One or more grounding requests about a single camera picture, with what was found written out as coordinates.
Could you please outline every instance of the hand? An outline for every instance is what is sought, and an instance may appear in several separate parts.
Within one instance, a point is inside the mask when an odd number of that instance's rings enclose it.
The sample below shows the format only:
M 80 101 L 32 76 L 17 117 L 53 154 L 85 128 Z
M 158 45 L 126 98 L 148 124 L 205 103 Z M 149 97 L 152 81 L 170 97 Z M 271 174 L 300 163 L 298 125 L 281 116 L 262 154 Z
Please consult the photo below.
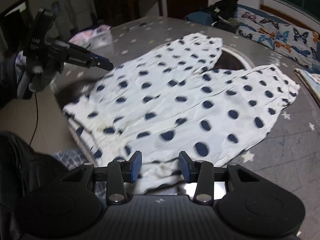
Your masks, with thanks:
M 23 51 L 20 51 L 15 59 L 15 71 L 17 84 L 19 84 L 25 71 L 34 74 L 29 84 L 29 90 L 36 93 L 44 90 L 51 83 L 57 72 L 62 73 L 63 63 L 50 58 L 47 64 L 43 66 L 36 58 L 27 58 L 23 56 Z

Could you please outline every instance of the blue plaid fabric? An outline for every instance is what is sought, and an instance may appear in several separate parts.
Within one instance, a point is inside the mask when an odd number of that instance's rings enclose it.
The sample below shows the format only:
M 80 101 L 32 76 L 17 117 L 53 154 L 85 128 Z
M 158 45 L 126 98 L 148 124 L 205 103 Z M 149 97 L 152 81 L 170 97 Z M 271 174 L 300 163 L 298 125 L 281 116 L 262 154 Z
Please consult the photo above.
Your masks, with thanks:
M 83 163 L 88 162 L 80 149 L 71 149 L 66 151 L 59 151 L 52 155 L 57 161 L 61 162 L 68 170 L 72 170 Z M 96 183 L 96 196 L 105 202 L 106 198 L 106 182 L 98 181 Z

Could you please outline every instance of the polka dot cloth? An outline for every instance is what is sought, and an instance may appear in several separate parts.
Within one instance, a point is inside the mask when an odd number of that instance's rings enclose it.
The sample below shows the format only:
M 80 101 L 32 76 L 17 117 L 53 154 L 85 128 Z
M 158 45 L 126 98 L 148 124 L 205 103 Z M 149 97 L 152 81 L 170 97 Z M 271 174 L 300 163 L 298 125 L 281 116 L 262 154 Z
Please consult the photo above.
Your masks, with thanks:
M 223 166 L 263 140 L 299 85 L 275 65 L 213 69 L 221 47 L 220 38 L 190 34 L 122 64 L 65 106 L 91 134 L 98 166 L 141 151 L 143 193 L 177 181 L 180 151 Z

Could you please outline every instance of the pillow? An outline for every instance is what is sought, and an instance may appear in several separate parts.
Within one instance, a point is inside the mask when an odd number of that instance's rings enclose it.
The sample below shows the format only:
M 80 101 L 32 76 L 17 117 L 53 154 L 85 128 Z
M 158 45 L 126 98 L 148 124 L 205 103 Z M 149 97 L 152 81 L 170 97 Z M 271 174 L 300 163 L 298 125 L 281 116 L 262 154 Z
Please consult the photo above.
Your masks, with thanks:
M 279 24 L 275 37 L 275 51 L 308 69 L 313 69 L 316 65 L 317 41 L 317 34 L 314 36 L 310 30 Z

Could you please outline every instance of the black cable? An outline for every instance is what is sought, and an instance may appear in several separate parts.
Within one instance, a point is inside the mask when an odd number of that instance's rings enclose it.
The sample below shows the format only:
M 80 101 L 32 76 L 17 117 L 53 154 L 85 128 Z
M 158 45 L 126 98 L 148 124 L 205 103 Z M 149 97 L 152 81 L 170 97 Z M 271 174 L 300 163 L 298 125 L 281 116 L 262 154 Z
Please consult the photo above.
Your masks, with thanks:
M 31 137 L 29 146 L 31 146 L 32 140 L 33 140 L 33 138 L 34 138 L 34 136 L 35 136 L 35 133 L 36 133 L 36 130 L 37 130 L 37 127 L 38 127 L 39 111 L 38 111 L 38 101 L 37 101 L 37 95 L 36 95 L 36 93 L 35 93 L 35 100 L 36 100 L 36 108 L 37 108 L 37 121 L 36 121 L 35 131 L 33 132 L 33 135 L 32 135 L 32 137 Z

